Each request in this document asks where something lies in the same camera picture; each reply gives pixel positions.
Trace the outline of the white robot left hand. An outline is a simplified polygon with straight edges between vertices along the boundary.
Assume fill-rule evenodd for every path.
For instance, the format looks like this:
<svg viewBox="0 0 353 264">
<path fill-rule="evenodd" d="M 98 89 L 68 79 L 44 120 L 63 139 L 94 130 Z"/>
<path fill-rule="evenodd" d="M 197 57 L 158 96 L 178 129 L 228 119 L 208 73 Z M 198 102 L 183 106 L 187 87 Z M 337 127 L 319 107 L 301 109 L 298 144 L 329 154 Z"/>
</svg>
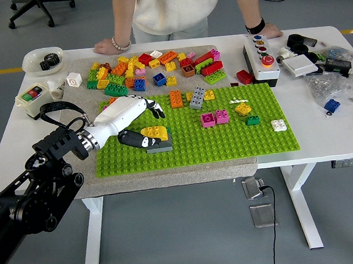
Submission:
<svg viewBox="0 0 353 264">
<path fill-rule="evenodd" d="M 118 97 L 95 119 L 94 125 L 86 127 L 83 134 L 99 150 L 105 146 L 109 137 L 117 136 L 118 141 L 131 147 L 146 148 L 161 143 L 160 138 L 146 137 L 127 127 L 145 110 L 150 110 L 155 118 L 164 118 L 164 111 L 156 101 L 136 95 Z"/>
</svg>

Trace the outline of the person's left hand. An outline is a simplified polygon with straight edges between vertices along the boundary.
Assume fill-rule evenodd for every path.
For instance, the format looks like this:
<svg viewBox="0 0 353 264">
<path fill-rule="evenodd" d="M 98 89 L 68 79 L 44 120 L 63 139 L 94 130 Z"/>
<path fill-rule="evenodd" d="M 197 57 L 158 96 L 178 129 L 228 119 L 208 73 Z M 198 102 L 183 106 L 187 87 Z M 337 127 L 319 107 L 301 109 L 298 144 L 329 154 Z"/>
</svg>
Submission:
<svg viewBox="0 0 353 264">
<path fill-rule="evenodd" d="M 283 36 L 283 31 L 273 23 L 266 23 L 260 34 L 265 35 L 267 39 L 273 39 Z"/>
</svg>

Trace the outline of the person's right hand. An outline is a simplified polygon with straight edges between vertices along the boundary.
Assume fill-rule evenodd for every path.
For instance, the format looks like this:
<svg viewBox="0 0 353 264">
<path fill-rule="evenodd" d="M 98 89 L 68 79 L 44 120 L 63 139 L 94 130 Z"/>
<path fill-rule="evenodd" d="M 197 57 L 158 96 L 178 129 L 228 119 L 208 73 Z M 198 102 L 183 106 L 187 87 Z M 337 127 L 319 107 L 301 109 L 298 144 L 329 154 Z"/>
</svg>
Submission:
<svg viewBox="0 0 353 264">
<path fill-rule="evenodd" d="M 95 46 L 93 51 L 98 54 L 104 54 L 104 55 L 116 55 L 116 54 L 121 54 L 122 51 L 117 49 L 113 43 L 112 39 L 104 39 L 100 42 L 98 42 Z"/>
</svg>

